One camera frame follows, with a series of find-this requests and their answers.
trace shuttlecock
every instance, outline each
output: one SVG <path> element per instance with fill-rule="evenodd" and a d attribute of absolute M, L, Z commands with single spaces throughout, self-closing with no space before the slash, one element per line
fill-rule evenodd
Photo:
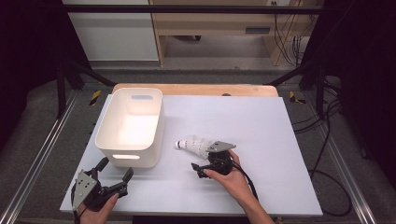
<path fill-rule="evenodd" d="M 205 139 L 202 137 L 189 137 L 187 139 L 183 139 L 180 141 L 175 142 L 175 147 L 177 149 L 186 149 L 188 151 L 191 151 L 198 156 L 207 159 L 208 152 L 206 149 L 210 147 L 215 141 Z"/>

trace forearm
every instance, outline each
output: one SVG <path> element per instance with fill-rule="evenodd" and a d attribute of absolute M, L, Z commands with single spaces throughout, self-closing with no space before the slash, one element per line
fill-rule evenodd
<path fill-rule="evenodd" d="M 237 201 L 244 209 L 251 224 L 274 224 L 274 221 L 268 216 L 254 196 L 238 199 Z"/>

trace white cabinet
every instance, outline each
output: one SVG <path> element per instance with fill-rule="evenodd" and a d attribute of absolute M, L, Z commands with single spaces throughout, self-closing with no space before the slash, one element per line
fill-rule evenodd
<path fill-rule="evenodd" d="M 64 4 L 148 5 L 147 0 L 63 0 Z M 69 13 L 90 61 L 158 61 L 149 13 Z"/>

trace gray floor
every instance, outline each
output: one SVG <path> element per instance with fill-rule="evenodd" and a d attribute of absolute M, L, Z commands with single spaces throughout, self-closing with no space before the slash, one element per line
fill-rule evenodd
<path fill-rule="evenodd" d="M 119 69 L 108 65 L 97 67 L 97 72 L 116 82 L 145 83 L 245 83 L 261 85 L 285 74 L 292 69 L 283 64 L 273 67 L 268 52 L 258 38 L 205 37 L 200 42 L 189 36 L 176 36 L 169 41 L 164 67 L 155 64 Z M 79 95 L 71 115 L 64 125 L 45 165 L 18 215 L 18 220 L 31 223 L 55 223 L 72 220 L 70 214 L 61 213 L 59 206 L 64 197 L 64 189 L 69 184 L 90 132 L 101 111 L 106 94 L 111 88 L 93 82 L 85 77 L 87 84 Z M 309 92 L 300 92 L 295 83 L 298 78 L 277 87 L 284 98 L 291 123 L 313 116 L 309 104 L 290 101 L 290 91 L 296 98 L 306 100 Z M 96 90 L 102 93 L 96 105 L 89 105 Z M 328 91 L 325 100 L 335 97 Z M 21 122 L 0 155 L 0 211 L 17 192 L 19 185 L 29 171 L 35 156 L 42 147 L 57 113 L 56 84 L 50 82 L 30 92 L 28 106 Z M 298 129 L 310 121 L 295 125 Z M 369 204 L 377 223 L 396 223 L 396 191 L 384 177 L 375 161 L 361 157 L 360 146 L 342 113 L 331 117 L 331 131 L 346 164 L 358 183 L 364 199 Z M 314 165 L 323 137 L 319 128 L 296 135 L 307 169 Z M 326 150 L 318 167 L 321 171 L 340 180 L 333 159 Z M 346 196 L 328 178 L 315 175 L 314 187 L 324 210 L 340 213 L 347 208 Z M 324 215 L 323 217 L 283 217 L 284 223 L 361 223 L 355 209 L 343 217 Z M 111 220 L 130 220 L 130 217 L 112 216 Z"/>

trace white plastic bin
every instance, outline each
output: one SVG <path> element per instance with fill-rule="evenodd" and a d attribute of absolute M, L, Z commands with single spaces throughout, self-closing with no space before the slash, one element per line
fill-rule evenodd
<path fill-rule="evenodd" d="M 152 167 L 160 158 L 163 93 L 152 88 L 122 88 L 113 93 L 95 144 L 119 167 Z"/>

